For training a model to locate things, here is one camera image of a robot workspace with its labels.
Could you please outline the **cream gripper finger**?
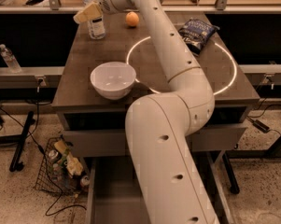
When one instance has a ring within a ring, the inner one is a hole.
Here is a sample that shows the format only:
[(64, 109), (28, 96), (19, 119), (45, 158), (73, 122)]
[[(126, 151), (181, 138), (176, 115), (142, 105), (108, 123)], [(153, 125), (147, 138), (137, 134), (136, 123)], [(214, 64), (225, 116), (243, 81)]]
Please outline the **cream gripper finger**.
[(103, 11), (97, 2), (90, 2), (82, 8), (75, 16), (74, 21), (77, 24), (97, 19), (103, 15)]

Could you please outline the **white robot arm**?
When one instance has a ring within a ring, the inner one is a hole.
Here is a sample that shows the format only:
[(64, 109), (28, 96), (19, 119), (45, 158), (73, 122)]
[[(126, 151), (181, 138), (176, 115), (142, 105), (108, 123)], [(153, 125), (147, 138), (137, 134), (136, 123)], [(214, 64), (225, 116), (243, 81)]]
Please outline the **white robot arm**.
[(161, 0), (98, 0), (105, 13), (138, 10), (170, 87), (134, 101), (125, 132), (151, 224), (220, 224), (186, 137), (203, 128), (215, 107), (213, 90)]

